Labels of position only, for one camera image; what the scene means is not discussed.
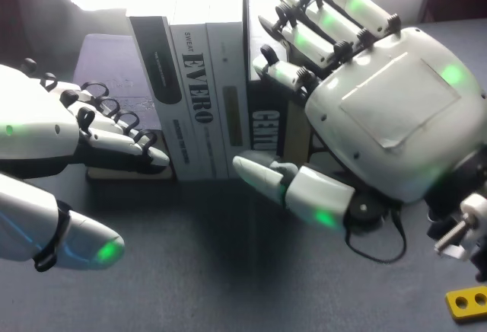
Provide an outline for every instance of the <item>robotic hand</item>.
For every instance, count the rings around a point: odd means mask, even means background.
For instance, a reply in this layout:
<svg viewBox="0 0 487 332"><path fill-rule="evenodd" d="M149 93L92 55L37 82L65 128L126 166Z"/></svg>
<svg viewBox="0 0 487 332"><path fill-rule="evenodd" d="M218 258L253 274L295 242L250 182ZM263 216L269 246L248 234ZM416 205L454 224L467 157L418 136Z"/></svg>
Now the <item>robotic hand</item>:
<svg viewBox="0 0 487 332"><path fill-rule="evenodd" d="M76 163L154 174L169 158L152 147L153 132L133 129L138 117L120 110L105 85L79 87L49 73L29 78L35 68L30 59L22 72L0 65L0 258L33 259L40 272L54 265L105 269L122 257L122 237L22 179L58 174ZM95 85L104 89L102 95L87 92ZM108 102L115 107L109 109ZM127 114L134 123L120 120Z"/></svg>
<svg viewBox="0 0 487 332"><path fill-rule="evenodd" d="M253 67L269 89L304 112L343 166L324 174L264 152L234 158L238 174L306 222L350 235L387 214L403 237L402 204L426 200L428 235L443 253L471 261L487 279L487 103L468 68L438 41L401 28L370 0L281 0L261 25L300 65L270 46Z"/></svg>

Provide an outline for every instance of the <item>yellow plastic piece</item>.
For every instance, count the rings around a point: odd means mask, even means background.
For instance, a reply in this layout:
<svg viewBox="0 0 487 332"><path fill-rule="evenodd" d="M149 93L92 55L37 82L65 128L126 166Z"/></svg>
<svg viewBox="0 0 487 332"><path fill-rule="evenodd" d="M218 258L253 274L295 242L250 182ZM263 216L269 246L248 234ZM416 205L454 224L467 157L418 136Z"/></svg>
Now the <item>yellow plastic piece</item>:
<svg viewBox="0 0 487 332"><path fill-rule="evenodd" d="M487 318L487 286L447 292L445 300L455 321Z"/></svg>

